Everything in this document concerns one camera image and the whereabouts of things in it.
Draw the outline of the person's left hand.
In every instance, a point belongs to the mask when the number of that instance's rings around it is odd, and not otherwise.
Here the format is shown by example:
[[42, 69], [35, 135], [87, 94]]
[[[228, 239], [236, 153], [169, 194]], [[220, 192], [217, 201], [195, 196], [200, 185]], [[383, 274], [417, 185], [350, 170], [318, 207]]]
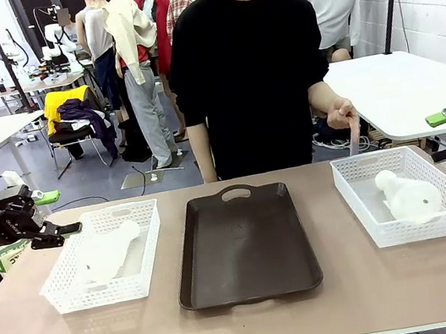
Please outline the person's left hand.
[[353, 103], [346, 98], [338, 98], [327, 113], [327, 124], [332, 129], [358, 129], [359, 115]]

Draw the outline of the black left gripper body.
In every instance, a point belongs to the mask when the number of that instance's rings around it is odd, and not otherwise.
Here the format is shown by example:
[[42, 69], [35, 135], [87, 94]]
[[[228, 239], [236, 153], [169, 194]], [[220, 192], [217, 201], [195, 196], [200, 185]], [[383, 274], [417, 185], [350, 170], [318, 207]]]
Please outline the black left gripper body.
[[29, 186], [0, 191], [0, 245], [33, 238], [43, 229], [43, 219]]

